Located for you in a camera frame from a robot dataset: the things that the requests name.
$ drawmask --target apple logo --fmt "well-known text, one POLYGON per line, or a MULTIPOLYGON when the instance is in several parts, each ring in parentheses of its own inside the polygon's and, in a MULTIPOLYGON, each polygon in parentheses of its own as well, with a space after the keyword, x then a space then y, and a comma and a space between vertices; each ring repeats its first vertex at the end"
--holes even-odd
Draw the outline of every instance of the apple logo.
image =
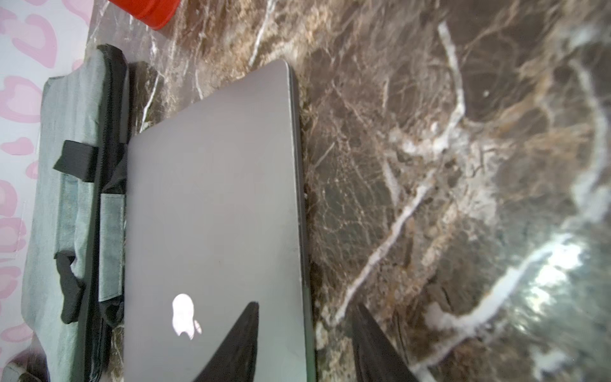
POLYGON ((176 335, 180 337, 181 334, 186 333, 189 339, 193 339, 195 331, 199 334, 202 333, 202 327, 199 325, 197 320, 193 319, 195 313, 195 307, 193 300, 189 295, 184 293, 179 294, 172 301, 172 327, 176 332, 176 335))

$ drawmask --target black zipper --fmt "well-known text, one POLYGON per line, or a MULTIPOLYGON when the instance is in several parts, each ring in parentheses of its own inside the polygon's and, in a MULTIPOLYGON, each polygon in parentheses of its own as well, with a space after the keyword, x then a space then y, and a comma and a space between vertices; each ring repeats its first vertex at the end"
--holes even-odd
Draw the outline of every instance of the black zipper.
POLYGON ((106 76, 104 93, 100 104, 103 122, 100 126, 100 148, 93 186, 92 219, 87 245, 86 282, 87 288, 81 303, 77 350, 73 382, 97 382, 108 364, 112 329, 103 320, 98 303, 98 276, 100 259, 100 200, 104 185, 123 154, 120 143, 121 97, 127 64, 123 53, 111 45, 98 46, 104 55, 106 76))

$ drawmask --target brown marble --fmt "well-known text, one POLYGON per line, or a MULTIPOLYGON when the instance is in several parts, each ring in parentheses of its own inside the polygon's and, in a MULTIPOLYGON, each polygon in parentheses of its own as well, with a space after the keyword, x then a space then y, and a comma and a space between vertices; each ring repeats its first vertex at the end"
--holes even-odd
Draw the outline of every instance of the brown marble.
POLYGON ((97 0, 87 49, 138 62, 134 132, 292 65, 319 381, 355 379, 355 301, 421 381, 604 381, 609 25, 605 0, 183 0, 154 32, 97 0))

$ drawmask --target laptop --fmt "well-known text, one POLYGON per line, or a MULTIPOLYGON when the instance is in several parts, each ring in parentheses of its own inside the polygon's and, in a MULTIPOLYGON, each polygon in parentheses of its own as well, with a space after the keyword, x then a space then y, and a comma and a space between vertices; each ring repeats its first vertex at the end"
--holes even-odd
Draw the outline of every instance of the laptop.
POLYGON ((315 380, 294 78, 272 62, 130 141, 126 381, 197 380, 253 303, 254 381, 315 380))

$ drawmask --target red cup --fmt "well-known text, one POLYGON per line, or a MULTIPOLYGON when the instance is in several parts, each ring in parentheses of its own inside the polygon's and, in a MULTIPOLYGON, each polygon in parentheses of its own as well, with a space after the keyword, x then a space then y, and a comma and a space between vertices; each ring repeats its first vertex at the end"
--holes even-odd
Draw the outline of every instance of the red cup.
POLYGON ((163 28, 174 16, 180 0, 110 0, 154 30, 163 28))

